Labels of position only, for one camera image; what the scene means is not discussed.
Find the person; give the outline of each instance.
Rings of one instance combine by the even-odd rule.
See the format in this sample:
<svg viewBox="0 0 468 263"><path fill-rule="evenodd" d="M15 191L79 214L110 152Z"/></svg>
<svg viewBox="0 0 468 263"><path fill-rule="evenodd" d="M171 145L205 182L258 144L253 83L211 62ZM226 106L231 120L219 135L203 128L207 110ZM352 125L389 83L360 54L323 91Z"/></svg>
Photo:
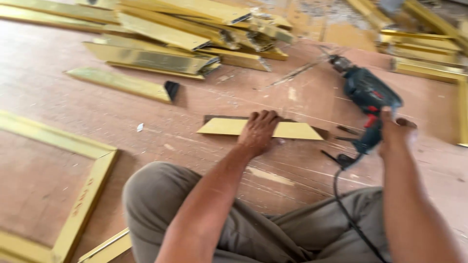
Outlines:
<svg viewBox="0 0 468 263"><path fill-rule="evenodd" d="M461 263L446 223L430 203L410 151L417 127L382 109L384 190L341 197L387 262ZM235 198L249 161L271 146L280 117L252 113L237 144L205 176L167 162L136 172L123 192L137 263L378 263L334 198L266 217Z"/></svg>

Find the red trigger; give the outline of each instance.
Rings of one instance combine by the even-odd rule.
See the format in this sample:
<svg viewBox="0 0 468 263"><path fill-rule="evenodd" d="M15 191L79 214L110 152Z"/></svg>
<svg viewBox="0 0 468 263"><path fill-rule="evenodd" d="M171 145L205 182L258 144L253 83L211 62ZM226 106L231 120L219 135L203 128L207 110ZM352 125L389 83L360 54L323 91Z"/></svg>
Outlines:
<svg viewBox="0 0 468 263"><path fill-rule="evenodd" d="M375 116L374 114L367 114L367 116L369 117L367 123L364 125L364 128L369 128L370 126L372 126L372 124L374 123L374 121L377 120L377 116Z"/></svg>

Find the hand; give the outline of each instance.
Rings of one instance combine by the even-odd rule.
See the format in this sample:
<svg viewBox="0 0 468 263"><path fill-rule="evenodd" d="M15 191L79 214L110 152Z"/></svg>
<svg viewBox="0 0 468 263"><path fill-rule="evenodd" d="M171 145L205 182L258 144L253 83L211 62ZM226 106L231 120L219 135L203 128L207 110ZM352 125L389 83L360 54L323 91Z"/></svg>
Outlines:
<svg viewBox="0 0 468 263"><path fill-rule="evenodd" d="M396 122L392 118L392 109L383 107L380 117L382 119L383 143L380 147L380 155L384 158L387 153L399 151L410 147L417 137L417 126L405 118L398 118Z"/></svg>
<svg viewBox="0 0 468 263"><path fill-rule="evenodd" d="M249 121L237 139L237 146L244 148L252 158L257 157L271 148L273 132L281 121L274 110L252 112Z"/></svg>

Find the knee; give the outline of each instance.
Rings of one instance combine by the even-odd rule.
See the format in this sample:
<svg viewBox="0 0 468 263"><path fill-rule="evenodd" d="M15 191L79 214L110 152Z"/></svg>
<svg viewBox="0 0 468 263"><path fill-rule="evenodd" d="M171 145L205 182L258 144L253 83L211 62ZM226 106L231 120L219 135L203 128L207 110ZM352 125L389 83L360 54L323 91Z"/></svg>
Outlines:
<svg viewBox="0 0 468 263"><path fill-rule="evenodd" d="M124 205L146 203L188 194L200 179L197 173L169 162L151 162L135 172L125 183Z"/></svg>

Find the wooden floor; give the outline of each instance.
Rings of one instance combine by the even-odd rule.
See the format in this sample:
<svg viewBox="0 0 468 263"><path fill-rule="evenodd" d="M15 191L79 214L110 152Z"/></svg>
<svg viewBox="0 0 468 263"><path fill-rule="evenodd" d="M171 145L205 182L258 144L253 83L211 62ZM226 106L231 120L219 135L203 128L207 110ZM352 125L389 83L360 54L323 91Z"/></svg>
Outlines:
<svg viewBox="0 0 468 263"><path fill-rule="evenodd" d="M201 174L234 145L235 138L196 134L203 115L248 116L276 110L283 117L348 136L337 124L361 129L366 118L343 95L343 79L327 63L283 78L316 61L311 40L284 47L290 59L269 61L273 72L223 65L206 82L107 67L81 41L95 37L29 24L0 21L0 109L84 135L122 150L76 257L125 228L121 192L136 170L152 161L169 161ZM399 115L420 127L414 148L432 201L468 251L468 149L454 146L458 134L457 89L449 84L390 73L390 57L348 50L404 100ZM163 83L180 82L174 105L166 105L65 76L94 66ZM144 129L137 132L137 126ZM6 132L0 133L0 228L51 246L71 209L91 160ZM254 159L238 198L260 212L279 214L330 197L336 165L320 150L353 153L347 142L287 140ZM343 173L341 191L381 185L382 163L374 151ZM117 260L132 262L130 254Z"/></svg>

